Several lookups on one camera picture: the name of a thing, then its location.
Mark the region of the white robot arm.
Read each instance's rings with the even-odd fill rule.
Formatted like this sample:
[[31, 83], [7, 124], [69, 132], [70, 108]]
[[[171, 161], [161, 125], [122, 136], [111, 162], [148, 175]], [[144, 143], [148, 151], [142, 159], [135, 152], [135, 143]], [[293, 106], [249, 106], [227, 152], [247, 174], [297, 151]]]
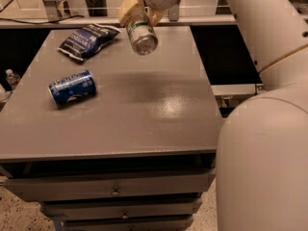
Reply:
[[218, 231], [308, 231], [308, 24], [290, 0], [226, 0], [265, 86], [218, 136]]

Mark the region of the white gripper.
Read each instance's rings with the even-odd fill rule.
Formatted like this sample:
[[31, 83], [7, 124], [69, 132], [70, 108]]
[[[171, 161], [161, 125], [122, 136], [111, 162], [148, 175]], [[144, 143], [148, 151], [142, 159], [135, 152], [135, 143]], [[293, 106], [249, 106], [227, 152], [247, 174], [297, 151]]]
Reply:
[[165, 10], [176, 5], [180, 0], [123, 0], [118, 11], [118, 20], [121, 26], [125, 26], [131, 19], [143, 21], [145, 7], [147, 15], [153, 27], [162, 19]]

